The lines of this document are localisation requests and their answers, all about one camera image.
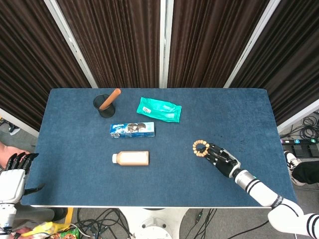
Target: robotic arm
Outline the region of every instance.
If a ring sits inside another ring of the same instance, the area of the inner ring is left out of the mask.
[[[206,158],[224,176],[234,178],[235,183],[244,189],[263,207],[271,207],[268,213],[270,224],[283,233],[293,233],[319,239],[319,215],[306,214],[294,202],[278,195],[245,169],[240,168],[240,162],[226,149],[204,140],[193,144],[196,156]]]
[[[12,233],[13,220],[16,214],[14,205],[23,195],[39,191],[44,185],[33,189],[24,189],[30,166],[38,153],[25,154],[24,152],[10,157],[0,174],[0,239],[8,239]]]

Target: person's hand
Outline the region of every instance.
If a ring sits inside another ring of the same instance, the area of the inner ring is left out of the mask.
[[[0,142],[0,166],[5,168],[6,163],[8,162],[9,158],[14,155],[15,153],[20,154],[22,152],[30,153],[26,150],[22,150],[12,146],[5,146]]]
[[[31,230],[32,230],[31,228],[24,227],[24,228],[20,228],[20,229],[16,230],[16,232],[23,234],[23,233],[27,233]],[[20,236],[19,237],[19,239],[32,239],[32,238],[33,238],[33,236],[27,236],[27,237]]]

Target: white cap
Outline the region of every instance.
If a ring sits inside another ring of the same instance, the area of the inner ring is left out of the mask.
[[[116,161],[116,156],[117,155],[118,155],[117,153],[113,153],[113,155],[112,155],[112,162],[113,163],[117,163],[117,161]]]

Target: brown curtain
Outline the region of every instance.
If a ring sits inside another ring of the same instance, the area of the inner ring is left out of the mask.
[[[158,87],[160,0],[58,0],[99,87]]]
[[[319,1],[282,0],[231,87],[266,89],[277,124],[319,99]]]
[[[90,87],[42,0],[0,1],[0,108],[40,129],[49,92]]]
[[[223,87],[268,0],[175,0],[168,87]]]

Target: table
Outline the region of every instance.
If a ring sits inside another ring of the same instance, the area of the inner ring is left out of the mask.
[[[262,89],[122,89],[113,117],[93,107],[113,89],[50,92],[22,203],[68,207],[257,207],[233,180],[192,152],[195,140],[226,148],[267,186],[296,201],[267,92]],[[182,106],[180,123],[139,115],[140,97]],[[155,122],[155,137],[118,138],[110,124]],[[150,165],[112,163],[120,151],[148,150]]]

